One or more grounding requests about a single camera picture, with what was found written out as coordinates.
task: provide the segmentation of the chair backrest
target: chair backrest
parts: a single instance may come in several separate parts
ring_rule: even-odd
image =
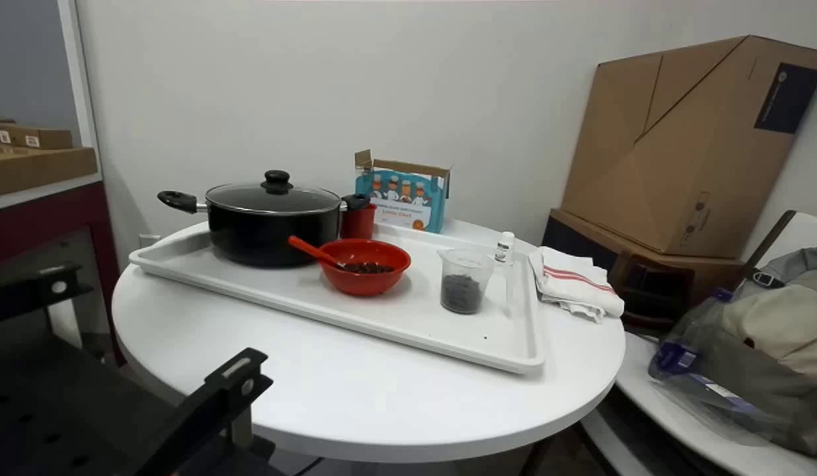
[[[749,258],[749,269],[760,269],[773,258],[817,246],[817,217],[806,210],[786,210]]]

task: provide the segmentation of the pot lid knob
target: pot lid knob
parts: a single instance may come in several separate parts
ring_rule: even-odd
[[[267,192],[283,195],[293,187],[291,173],[283,169],[269,169],[265,177],[267,177],[265,179]]]

